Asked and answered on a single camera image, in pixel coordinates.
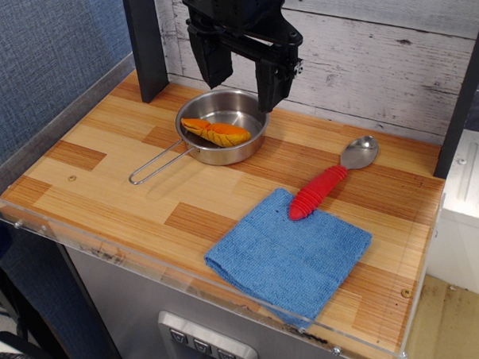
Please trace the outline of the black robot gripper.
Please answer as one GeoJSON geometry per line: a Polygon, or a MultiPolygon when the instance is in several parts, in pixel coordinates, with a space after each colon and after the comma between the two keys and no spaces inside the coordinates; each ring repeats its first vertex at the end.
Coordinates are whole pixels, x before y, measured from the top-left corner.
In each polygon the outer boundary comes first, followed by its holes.
{"type": "Polygon", "coordinates": [[[183,0],[187,31],[203,81],[210,89],[234,72],[234,52],[255,63],[258,106],[271,112],[289,96],[302,71],[303,37],[281,13],[285,0],[183,0]]]}

